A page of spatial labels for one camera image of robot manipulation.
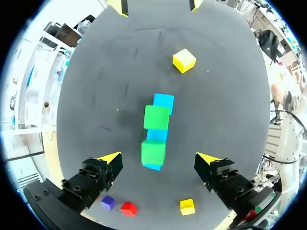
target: wire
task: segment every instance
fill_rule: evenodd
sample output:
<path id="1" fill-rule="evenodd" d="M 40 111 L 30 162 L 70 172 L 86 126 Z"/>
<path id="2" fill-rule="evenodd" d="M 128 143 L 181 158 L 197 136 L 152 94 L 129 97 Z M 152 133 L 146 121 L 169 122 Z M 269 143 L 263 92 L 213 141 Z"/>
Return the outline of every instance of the wire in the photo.
<path id="1" fill-rule="evenodd" d="M 278 160 L 275 160 L 272 157 L 267 157 L 266 155 L 263 155 L 263 157 L 266 158 L 266 159 L 269 159 L 269 160 L 271 160 L 273 162 L 280 163 L 280 164 L 293 164 L 293 163 L 297 162 L 297 161 L 291 161 L 291 162 L 278 161 Z"/>
<path id="2" fill-rule="evenodd" d="M 305 134 L 307 135 L 307 129 L 306 129 L 306 127 L 304 126 L 303 122 L 301 122 L 301 120 L 298 119 L 298 117 L 297 117 L 295 114 L 293 114 L 293 113 L 291 113 L 291 112 L 289 112 L 289 111 L 286 111 L 286 110 L 271 110 L 271 112 L 285 112 L 285 113 L 291 114 L 292 117 L 294 118 L 294 120 L 297 121 L 297 123 L 299 123 L 299 124 L 303 127 L 304 132 L 305 132 Z"/>
<path id="3" fill-rule="evenodd" d="M 49 139 L 50 141 L 53 141 L 53 134 L 54 134 L 54 132 L 55 132 L 55 131 L 53 131 L 52 134 L 51 134 L 51 135 L 52 135 L 52 140 L 49 138 L 48 133 L 46 133 L 46 135 L 47 135 L 47 137 L 48 137 L 48 139 Z"/>

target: yellow cube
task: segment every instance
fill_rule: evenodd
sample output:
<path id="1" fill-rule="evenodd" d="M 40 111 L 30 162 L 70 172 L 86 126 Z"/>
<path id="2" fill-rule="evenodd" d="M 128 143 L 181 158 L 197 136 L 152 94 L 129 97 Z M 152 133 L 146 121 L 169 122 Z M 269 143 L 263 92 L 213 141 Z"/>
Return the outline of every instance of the yellow cube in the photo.
<path id="1" fill-rule="evenodd" d="M 192 199 L 181 200 L 180 211 L 183 216 L 195 213 L 193 200 Z"/>
<path id="2" fill-rule="evenodd" d="M 196 58 L 187 49 L 183 49 L 173 55 L 173 64 L 181 73 L 191 69 L 195 63 Z"/>

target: cube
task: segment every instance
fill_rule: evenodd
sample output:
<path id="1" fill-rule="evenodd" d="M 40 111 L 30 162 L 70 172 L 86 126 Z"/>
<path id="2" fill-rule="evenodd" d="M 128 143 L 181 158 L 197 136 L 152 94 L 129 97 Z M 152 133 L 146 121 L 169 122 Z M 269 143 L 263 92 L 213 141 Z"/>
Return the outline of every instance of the cube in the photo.
<path id="1" fill-rule="evenodd" d="M 131 202 L 125 202 L 120 208 L 121 212 L 127 217 L 134 217 L 138 212 L 138 208 Z"/>
<path id="2" fill-rule="evenodd" d="M 168 130 L 149 129 L 147 131 L 146 140 L 161 140 L 166 142 L 167 132 Z"/>
<path id="3" fill-rule="evenodd" d="M 112 210 L 115 207 L 115 200 L 109 196 L 105 196 L 105 198 L 102 199 L 101 204 Z"/>
<path id="4" fill-rule="evenodd" d="M 147 105 L 145 107 L 144 128 L 167 130 L 169 121 L 169 108 Z"/>
<path id="5" fill-rule="evenodd" d="M 142 164 L 163 165 L 166 143 L 160 140 L 145 140 L 142 142 Z"/>
<path id="6" fill-rule="evenodd" d="M 169 94 L 156 93 L 153 98 L 153 105 L 169 108 L 169 114 L 172 114 L 174 96 Z"/>
<path id="7" fill-rule="evenodd" d="M 162 165 L 158 165 L 158 164 L 143 164 L 143 166 L 149 169 L 157 170 L 157 171 L 160 171 L 162 168 Z"/>
<path id="8" fill-rule="evenodd" d="M 173 55 L 173 64 L 181 73 L 191 69 L 195 63 L 196 58 L 187 49 L 183 49 Z"/>
<path id="9" fill-rule="evenodd" d="M 183 216 L 195 213 L 193 200 L 192 199 L 181 200 L 180 211 Z"/>

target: gray table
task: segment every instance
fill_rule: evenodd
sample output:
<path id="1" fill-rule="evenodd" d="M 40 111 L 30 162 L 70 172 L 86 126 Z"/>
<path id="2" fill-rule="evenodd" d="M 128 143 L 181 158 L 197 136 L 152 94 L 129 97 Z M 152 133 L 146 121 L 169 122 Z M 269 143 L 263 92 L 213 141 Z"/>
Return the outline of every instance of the gray table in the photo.
<path id="1" fill-rule="evenodd" d="M 188 0 L 135 0 L 129 13 L 104 10 L 72 56 L 58 108 L 63 175 L 121 151 L 123 170 L 108 192 L 117 206 L 97 201 L 88 214 L 120 230 L 213 229 L 229 211 L 194 171 L 195 153 L 227 157 L 253 177 L 270 109 L 260 49 L 243 17 L 217 2 L 191 13 Z M 197 62 L 180 74 L 172 55 L 184 48 Z M 156 92 L 175 97 L 160 172 L 141 164 L 144 108 Z M 182 216 L 179 202 L 188 198 L 196 213 Z M 120 212 L 126 201 L 139 208 L 136 217 Z"/>

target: black cable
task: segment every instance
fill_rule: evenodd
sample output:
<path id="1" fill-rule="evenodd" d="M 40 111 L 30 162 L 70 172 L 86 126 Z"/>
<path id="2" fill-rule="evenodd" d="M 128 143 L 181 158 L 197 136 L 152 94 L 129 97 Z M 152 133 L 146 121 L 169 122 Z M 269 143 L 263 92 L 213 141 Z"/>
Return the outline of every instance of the black cable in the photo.
<path id="1" fill-rule="evenodd" d="M 267 157 L 266 155 L 263 155 L 263 157 L 266 158 L 266 159 L 269 159 L 269 160 L 271 160 L 273 162 L 280 163 L 280 164 L 293 164 L 293 163 L 297 162 L 297 161 L 291 161 L 291 162 L 278 161 L 278 160 L 275 160 L 272 157 Z"/>
<path id="2" fill-rule="evenodd" d="M 297 123 L 299 123 L 303 127 L 305 134 L 307 134 L 307 129 L 305 128 L 303 122 L 301 122 L 301 120 L 298 119 L 298 117 L 295 114 L 293 114 L 289 111 L 286 111 L 286 110 L 271 110 L 271 112 L 285 112 L 285 113 L 291 114 L 291 116 L 294 118 L 294 120 L 297 121 Z"/>

